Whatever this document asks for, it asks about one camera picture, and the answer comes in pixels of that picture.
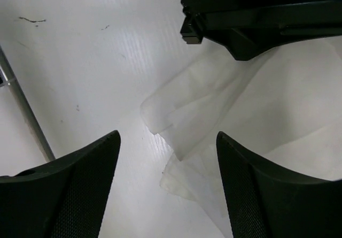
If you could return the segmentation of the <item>white skirt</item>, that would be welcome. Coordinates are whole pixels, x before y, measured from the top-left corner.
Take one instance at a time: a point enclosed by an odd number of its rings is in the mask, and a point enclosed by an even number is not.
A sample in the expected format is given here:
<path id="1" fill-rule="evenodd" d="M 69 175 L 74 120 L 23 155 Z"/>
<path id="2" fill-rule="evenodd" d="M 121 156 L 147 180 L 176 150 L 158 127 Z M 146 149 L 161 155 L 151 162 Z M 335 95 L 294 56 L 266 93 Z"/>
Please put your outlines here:
<path id="1" fill-rule="evenodd" d="M 197 202 L 232 237 L 218 132 L 293 171 L 341 178 L 341 38 L 283 45 L 247 62 L 224 48 L 205 53 L 147 98 L 141 117 L 173 150 L 161 187 Z"/>

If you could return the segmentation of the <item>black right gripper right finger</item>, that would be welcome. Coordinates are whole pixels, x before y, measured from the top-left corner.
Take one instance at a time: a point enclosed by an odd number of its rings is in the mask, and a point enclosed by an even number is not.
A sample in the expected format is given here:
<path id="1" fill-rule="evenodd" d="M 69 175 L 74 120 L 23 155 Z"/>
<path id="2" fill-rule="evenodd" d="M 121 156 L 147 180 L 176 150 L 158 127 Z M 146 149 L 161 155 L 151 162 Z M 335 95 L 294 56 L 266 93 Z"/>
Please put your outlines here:
<path id="1" fill-rule="evenodd" d="M 234 237 L 341 237 L 341 181 L 282 167 L 224 132 L 217 157 Z"/>

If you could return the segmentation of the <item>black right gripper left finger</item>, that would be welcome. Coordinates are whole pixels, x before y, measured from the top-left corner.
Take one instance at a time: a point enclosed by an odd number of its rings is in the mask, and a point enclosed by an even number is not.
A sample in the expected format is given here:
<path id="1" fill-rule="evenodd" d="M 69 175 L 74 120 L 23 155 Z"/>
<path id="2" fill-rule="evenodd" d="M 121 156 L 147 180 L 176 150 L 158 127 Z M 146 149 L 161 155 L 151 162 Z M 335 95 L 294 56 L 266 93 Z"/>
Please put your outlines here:
<path id="1" fill-rule="evenodd" d="M 120 151 L 117 131 L 1 177 L 1 237 L 98 237 Z"/>

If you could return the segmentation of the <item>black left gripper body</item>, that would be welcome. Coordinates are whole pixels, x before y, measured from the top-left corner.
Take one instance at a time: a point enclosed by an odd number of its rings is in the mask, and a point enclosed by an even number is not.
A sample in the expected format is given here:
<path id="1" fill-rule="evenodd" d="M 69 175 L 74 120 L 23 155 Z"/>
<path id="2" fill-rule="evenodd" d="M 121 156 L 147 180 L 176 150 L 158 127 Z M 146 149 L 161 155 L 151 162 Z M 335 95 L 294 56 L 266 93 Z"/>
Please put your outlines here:
<path id="1" fill-rule="evenodd" d="M 289 43 L 341 35 L 341 0 L 181 0 L 180 33 L 187 44 L 203 39 L 239 61 Z"/>

